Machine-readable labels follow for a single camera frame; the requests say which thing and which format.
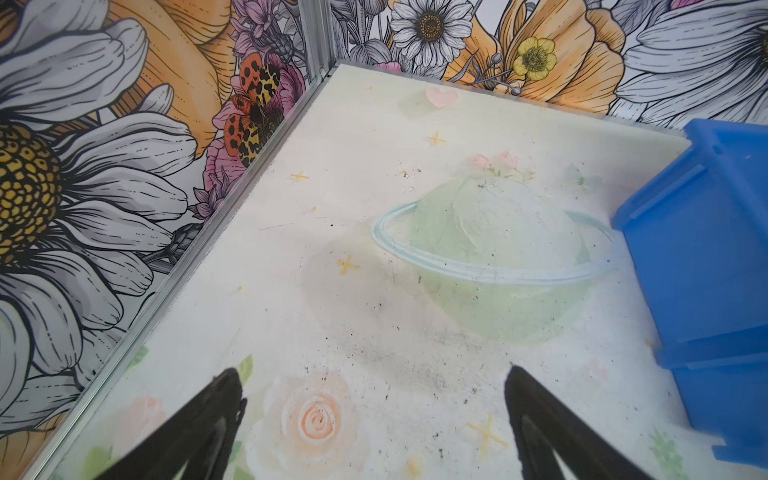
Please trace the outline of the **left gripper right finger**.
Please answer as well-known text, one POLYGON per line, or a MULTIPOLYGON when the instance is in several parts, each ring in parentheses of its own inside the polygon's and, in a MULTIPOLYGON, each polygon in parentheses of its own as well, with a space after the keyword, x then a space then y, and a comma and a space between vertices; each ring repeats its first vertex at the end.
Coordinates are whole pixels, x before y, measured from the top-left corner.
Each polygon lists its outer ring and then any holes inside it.
POLYGON ((504 398, 525 479, 651 477, 606 442, 524 368, 514 365, 504 398))

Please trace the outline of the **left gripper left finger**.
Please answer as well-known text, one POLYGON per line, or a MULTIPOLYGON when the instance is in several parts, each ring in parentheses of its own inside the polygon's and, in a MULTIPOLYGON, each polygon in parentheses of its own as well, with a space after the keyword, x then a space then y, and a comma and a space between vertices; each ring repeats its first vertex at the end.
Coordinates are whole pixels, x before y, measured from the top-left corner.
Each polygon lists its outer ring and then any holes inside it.
POLYGON ((100 479, 222 479, 247 399, 228 368, 100 479))

